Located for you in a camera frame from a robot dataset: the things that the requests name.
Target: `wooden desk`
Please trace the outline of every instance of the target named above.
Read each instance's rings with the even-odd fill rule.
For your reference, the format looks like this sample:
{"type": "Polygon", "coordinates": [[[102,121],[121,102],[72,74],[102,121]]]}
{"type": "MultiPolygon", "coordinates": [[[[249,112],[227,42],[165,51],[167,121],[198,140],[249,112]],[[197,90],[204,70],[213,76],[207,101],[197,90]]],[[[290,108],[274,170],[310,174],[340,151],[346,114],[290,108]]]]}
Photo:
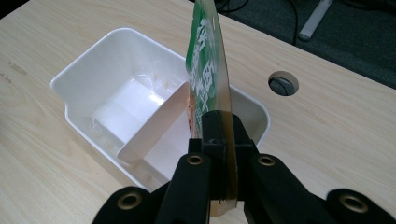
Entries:
{"type": "MultiPolygon", "coordinates": [[[[31,0],[0,20],[0,217],[6,223],[90,223],[131,185],[70,127],[50,81],[105,34],[132,27],[185,56],[186,0],[31,0]]],[[[268,108],[260,151],[320,197],[357,190],[396,216],[396,91],[220,16],[231,84],[268,108]],[[268,77],[299,81],[290,97],[268,77]]],[[[212,223],[246,222],[234,209],[212,223]]]]}

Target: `green package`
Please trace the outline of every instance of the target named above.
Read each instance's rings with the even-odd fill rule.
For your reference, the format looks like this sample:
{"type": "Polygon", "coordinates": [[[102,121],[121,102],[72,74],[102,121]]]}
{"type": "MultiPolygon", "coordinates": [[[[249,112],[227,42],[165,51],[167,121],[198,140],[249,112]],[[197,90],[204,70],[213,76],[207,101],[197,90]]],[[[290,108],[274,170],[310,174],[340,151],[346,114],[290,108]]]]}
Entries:
{"type": "Polygon", "coordinates": [[[190,75],[191,137],[202,137],[201,116],[204,113],[212,110],[220,112],[227,146],[228,174],[225,202],[220,203],[222,208],[219,210],[229,210],[236,207],[237,197],[233,113],[219,17],[213,0],[195,1],[186,68],[190,75]]]}

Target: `black cable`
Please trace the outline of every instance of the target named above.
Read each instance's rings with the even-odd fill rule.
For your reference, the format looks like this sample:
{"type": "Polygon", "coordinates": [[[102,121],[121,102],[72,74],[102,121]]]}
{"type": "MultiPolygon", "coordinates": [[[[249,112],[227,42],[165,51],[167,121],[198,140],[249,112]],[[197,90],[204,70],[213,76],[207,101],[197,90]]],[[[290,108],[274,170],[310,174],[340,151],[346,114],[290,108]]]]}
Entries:
{"type": "Polygon", "coordinates": [[[369,3],[367,1],[365,1],[365,3],[362,1],[360,2],[349,1],[349,0],[340,0],[340,1],[349,7],[353,7],[360,10],[367,10],[367,11],[383,10],[388,5],[387,0],[384,0],[380,5],[372,4],[371,6],[369,6],[369,3]]]}
{"type": "Polygon", "coordinates": [[[294,5],[292,2],[293,0],[288,0],[290,3],[291,7],[293,8],[294,11],[294,16],[295,16],[295,24],[294,24],[294,35],[293,35],[293,42],[292,45],[296,46],[297,43],[297,34],[298,34],[298,14],[297,14],[297,7],[294,5]]]}
{"type": "Polygon", "coordinates": [[[230,12],[235,12],[238,11],[240,9],[242,9],[243,7],[245,7],[248,4],[249,0],[246,0],[244,4],[242,4],[240,7],[237,8],[233,8],[233,9],[227,9],[227,10],[218,10],[218,13],[230,13],[230,12]]]}

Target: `wood grain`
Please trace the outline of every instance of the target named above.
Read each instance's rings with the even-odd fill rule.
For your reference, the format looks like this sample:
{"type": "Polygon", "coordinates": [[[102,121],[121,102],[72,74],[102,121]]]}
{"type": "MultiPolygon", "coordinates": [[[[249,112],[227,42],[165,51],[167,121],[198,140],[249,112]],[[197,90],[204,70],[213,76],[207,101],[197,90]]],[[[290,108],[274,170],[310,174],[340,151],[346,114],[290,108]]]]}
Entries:
{"type": "MultiPolygon", "coordinates": [[[[50,81],[108,32],[135,28],[182,56],[193,4],[184,0],[30,0],[0,20],[0,217],[88,223],[132,185],[65,121],[50,81]]],[[[313,193],[357,190],[396,216],[396,91],[220,16],[231,84],[269,110],[260,151],[313,193]],[[299,90],[268,87],[276,71],[299,90]]],[[[246,222],[241,204],[211,223],[246,222]]]]}

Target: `grommet hole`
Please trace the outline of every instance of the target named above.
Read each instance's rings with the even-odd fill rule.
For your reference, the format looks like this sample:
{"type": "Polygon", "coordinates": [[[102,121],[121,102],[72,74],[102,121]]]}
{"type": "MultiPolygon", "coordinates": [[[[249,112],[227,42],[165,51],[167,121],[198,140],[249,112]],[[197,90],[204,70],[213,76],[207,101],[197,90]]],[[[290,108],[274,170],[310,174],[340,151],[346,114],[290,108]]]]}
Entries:
{"type": "Polygon", "coordinates": [[[340,196],[340,202],[347,209],[357,213],[366,213],[369,210],[365,202],[353,195],[340,196]]]}
{"type": "Polygon", "coordinates": [[[281,96],[291,96],[299,89],[297,78],[288,72],[277,71],[268,78],[271,90],[281,96]]]}
{"type": "Polygon", "coordinates": [[[259,157],[257,159],[257,161],[259,162],[259,164],[264,165],[264,166],[273,166],[273,165],[275,165],[274,159],[272,159],[271,157],[267,157],[267,156],[259,157]]]}
{"type": "Polygon", "coordinates": [[[122,210],[130,210],[137,207],[142,202],[142,196],[137,192],[130,192],[122,195],[118,200],[118,207],[122,210]]]}
{"type": "Polygon", "coordinates": [[[204,159],[200,156],[190,156],[187,158],[187,162],[191,165],[199,165],[204,162],[204,159]]]}

